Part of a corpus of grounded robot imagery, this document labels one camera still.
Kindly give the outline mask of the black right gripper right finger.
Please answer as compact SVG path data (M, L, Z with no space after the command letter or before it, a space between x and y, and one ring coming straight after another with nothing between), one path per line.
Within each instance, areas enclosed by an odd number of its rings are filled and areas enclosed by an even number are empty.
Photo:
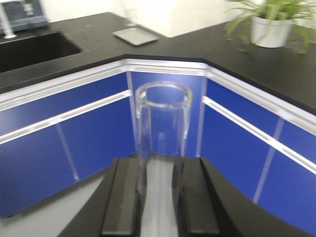
M178 209L181 237L308 237L254 204L206 158L185 158Z

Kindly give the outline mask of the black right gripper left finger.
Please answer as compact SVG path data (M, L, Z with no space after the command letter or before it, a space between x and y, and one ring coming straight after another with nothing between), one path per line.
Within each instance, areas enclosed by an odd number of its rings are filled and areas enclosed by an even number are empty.
M97 189L59 236L139 236L137 176L136 158L114 159Z

